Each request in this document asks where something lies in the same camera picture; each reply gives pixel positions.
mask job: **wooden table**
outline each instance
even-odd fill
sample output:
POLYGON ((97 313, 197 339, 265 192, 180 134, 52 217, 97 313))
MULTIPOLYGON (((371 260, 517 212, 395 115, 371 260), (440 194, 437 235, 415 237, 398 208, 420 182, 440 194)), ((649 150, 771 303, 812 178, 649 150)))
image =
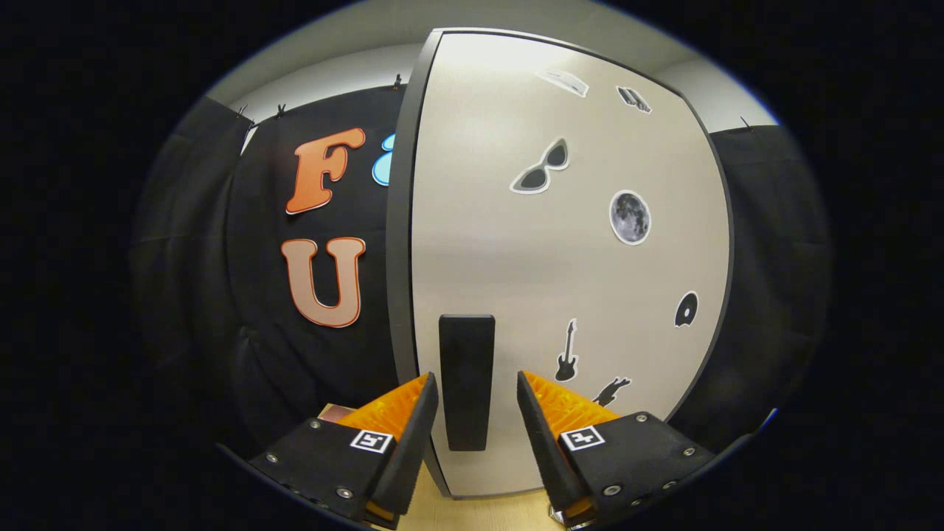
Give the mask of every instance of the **wooden table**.
POLYGON ((549 505, 548 494, 542 488, 524 494, 471 500, 443 497, 424 463, 416 480, 410 510, 400 517, 397 531, 562 531, 564 526, 548 515, 549 505))

